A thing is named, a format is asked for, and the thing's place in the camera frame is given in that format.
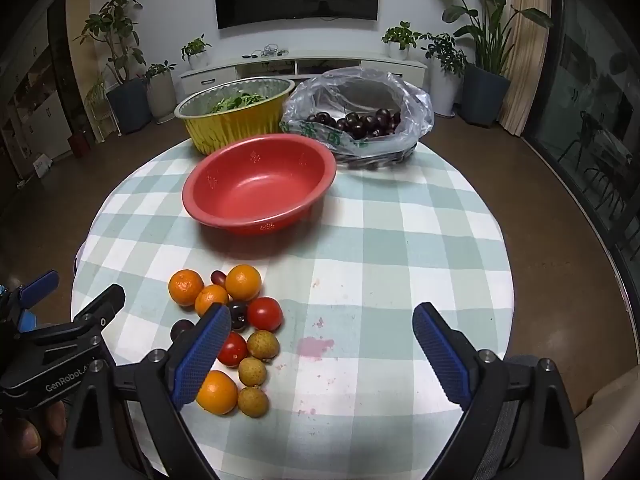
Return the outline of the person's left hand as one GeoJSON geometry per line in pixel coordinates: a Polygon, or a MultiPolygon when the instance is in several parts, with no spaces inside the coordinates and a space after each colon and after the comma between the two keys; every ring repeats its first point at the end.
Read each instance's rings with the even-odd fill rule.
{"type": "Polygon", "coordinates": [[[44,434],[58,443],[63,439],[66,427],[66,409],[62,401],[49,405],[29,418],[3,417],[1,453],[11,460],[32,458],[40,452],[44,434]]]}

